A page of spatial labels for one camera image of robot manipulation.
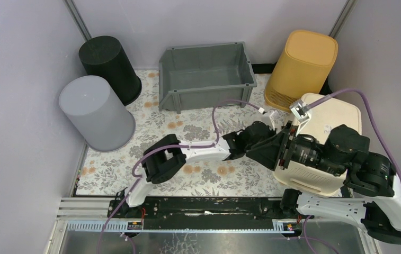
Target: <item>floral pattern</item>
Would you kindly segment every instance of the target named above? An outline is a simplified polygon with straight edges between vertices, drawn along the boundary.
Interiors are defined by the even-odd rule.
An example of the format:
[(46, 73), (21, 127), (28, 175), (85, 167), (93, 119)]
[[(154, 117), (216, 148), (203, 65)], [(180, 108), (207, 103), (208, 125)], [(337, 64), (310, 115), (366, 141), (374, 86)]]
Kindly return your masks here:
[[(158, 72), (137, 71), (141, 95), (127, 109), (136, 120), (136, 132), (123, 148), (109, 153), (89, 149), (77, 185), (77, 195), (114, 195), (133, 183), (131, 168), (152, 144), (170, 133), (179, 139), (213, 140), (211, 108), (186, 110), (181, 114), (158, 110)], [(264, 87), (270, 75), (255, 75), (257, 87), (250, 102), (271, 109), (264, 102)], [(220, 135), (237, 131), (260, 120), (254, 108), (221, 107), (216, 110)], [(279, 111), (278, 128), (287, 113)], [(185, 165), (171, 180), (155, 185), (153, 196), (269, 196), (279, 197), (284, 188), (272, 172), (248, 158), (233, 161), (201, 161)]]

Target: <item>yellow container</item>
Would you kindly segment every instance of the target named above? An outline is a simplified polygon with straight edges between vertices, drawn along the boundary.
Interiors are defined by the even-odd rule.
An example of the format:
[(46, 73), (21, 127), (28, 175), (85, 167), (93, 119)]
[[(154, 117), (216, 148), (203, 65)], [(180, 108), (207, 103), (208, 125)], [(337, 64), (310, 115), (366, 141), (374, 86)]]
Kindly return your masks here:
[(266, 103), (289, 112), (289, 105), (303, 94), (319, 93), (336, 56), (337, 42), (333, 38), (293, 31), (264, 90)]

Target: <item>gray plastic container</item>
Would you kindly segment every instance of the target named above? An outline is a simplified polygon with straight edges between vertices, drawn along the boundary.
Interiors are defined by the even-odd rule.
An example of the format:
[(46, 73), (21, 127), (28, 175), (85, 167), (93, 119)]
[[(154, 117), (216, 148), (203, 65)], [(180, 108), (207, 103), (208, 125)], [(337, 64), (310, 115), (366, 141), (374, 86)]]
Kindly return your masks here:
[(135, 132), (135, 119), (104, 78), (75, 79), (61, 91), (59, 104), (88, 146), (96, 151), (118, 150)]
[(172, 47), (159, 61), (160, 110), (180, 114), (225, 99), (248, 102), (253, 87), (256, 80), (243, 42)]

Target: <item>gray trash can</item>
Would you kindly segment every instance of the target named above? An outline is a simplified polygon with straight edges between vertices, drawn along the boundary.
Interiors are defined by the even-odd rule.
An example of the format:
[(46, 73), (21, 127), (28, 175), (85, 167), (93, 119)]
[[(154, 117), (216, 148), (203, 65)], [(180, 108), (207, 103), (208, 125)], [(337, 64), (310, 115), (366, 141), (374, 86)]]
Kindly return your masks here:
[(132, 114), (101, 77), (75, 79), (61, 91), (59, 104), (89, 147), (96, 151), (115, 151), (127, 144), (135, 132)]

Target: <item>black trash can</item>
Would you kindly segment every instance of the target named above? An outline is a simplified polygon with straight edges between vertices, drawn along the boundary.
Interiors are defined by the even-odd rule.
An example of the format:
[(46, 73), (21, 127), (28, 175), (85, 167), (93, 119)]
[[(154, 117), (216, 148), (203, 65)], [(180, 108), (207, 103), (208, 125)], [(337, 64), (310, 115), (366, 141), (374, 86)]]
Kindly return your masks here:
[(124, 106), (138, 98), (141, 80), (118, 39), (111, 36), (92, 38), (80, 47), (78, 57), (88, 75), (108, 81)]

